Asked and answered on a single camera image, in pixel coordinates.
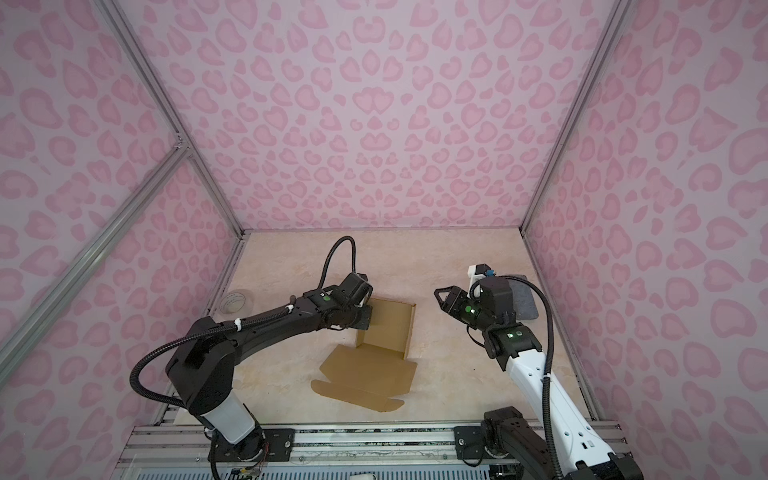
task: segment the cardboard flap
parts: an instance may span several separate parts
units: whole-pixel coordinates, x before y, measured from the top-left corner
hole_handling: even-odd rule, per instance
[[[377,412],[394,412],[405,404],[402,400],[388,399],[384,396],[322,380],[313,380],[311,386],[315,393],[322,396],[352,403],[367,409],[376,410]]]
[[[390,397],[410,391],[416,363],[393,358],[376,349],[337,345],[320,366],[320,372],[331,383]]]
[[[405,358],[411,338],[415,306],[410,303],[372,298],[368,304],[373,308],[371,324],[367,330],[357,333],[356,344],[374,345],[383,349],[400,352]]]

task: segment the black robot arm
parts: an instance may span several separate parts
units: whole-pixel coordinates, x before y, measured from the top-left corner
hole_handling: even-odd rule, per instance
[[[187,335],[229,327],[224,333],[205,336],[178,348],[165,367],[184,408],[204,425],[202,415],[227,399],[235,366],[254,353],[301,333],[336,327],[367,329],[371,307],[366,301],[372,287],[364,274],[350,273],[340,286],[305,292],[286,306],[234,321],[216,323],[206,316]]]
[[[333,252],[344,241],[352,244],[352,272],[340,285],[323,286]],[[187,335],[153,350],[131,371],[131,388],[141,396],[183,407],[213,433],[211,470],[218,478],[216,449],[240,461],[266,455],[259,422],[232,391],[235,366],[248,356],[301,333],[319,329],[368,329],[373,287],[355,271],[355,240],[340,238],[323,266],[319,286],[288,304],[234,321],[216,323],[210,316],[196,321]],[[179,399],[152,392],[139,380],[141,370],[158,356],[175,350],[165,372]]]

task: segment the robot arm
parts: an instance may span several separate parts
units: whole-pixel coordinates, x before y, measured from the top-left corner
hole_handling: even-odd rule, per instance
[[[471,266],[468,274],[472,298],[458,286],[437,289],[435,297],[441,310],[482,331],[488,357],[498,361],[543,423],[546,355],[533,332],[515,321],[515,299],[509,280],[495,276],[486,265]],[[641,480],[642,473],[634,460],[615,455],[584,420],[554,373],[549,376],[551,434],[565,478]],[[554,478],[549,454],[543,454],[548,450],[546,443],[531,430],[520,412],[513,408],[488,412],[482,428],[486,448],[511,454],[535,478]]]
[[[329,262],[344,241],[352,244],[352,272],[341,285],[323,286]],[[248,356],[291,336],[319,329],[368,329],[373,287],[355,271],[355,241],[340,238],[331,248],[318,288],[301,297],[291,296],[279,308],[232,322],[216,323],[207,316],[196,321],[187,335],[153,350],[131,371],[131,388],[146,398],[184,407],[214,432],[211,471],[217,478],[215,451],[240,461],[263,459],[265,439],[259,422],[232,391],[235,366]],[[174,350],[165,367],[180,399],[152,392],[141,385],[141,370],[153,359]]]

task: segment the black bracket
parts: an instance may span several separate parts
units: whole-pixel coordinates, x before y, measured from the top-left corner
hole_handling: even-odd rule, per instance
[[[295,434],[296,431],[293,429],[264,429],[263,435],[266,441],[265,462],[288,462],[290,460],[290,453],[293,450],[293,437]],[[254,436],[253,441],[258,442],[258,437]],[[224,463],[242,462],[243,460],[239,459],[237,448],[220,437],[216,447],[216,461]]]
[[[268,448],[266,450],[267,462],[288,462],[293,450],[294,429],[264,429],[264,436]]]
[[[474,460],[492,458],[485,451],[482,429],[480,427],[454,427],[454,445],[456,458],[459,460]]]

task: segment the tape roll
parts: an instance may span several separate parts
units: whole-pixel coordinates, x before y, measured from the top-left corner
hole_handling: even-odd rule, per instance
[[[253,301],[248,290],[231,290],[221,298],[217,312],[225,320],[243,318],[251,314]]]

